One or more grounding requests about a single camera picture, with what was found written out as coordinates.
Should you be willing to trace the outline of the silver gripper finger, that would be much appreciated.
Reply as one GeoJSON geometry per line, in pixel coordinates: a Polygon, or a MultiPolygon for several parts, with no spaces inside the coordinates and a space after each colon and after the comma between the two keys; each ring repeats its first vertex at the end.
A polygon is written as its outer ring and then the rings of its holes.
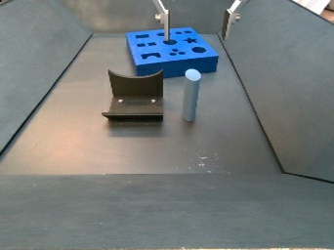
{"type": "Polygon", "coordinates": [[[240,14],[237,13],[237,10],[242,4],[244,0],[236,0],[232,7],[225,12],[225,19],[224,19],[224,26],[222,26],[222,38],[228,39],[232,25],[237,21],[240,14]]]}
{"type": "Polygon", "coordinates": [[[155,19],[163,24],[165,40],[170,40],[170,11],[166,9],[162,0],[151,0],[158,10],[155,19]]]}

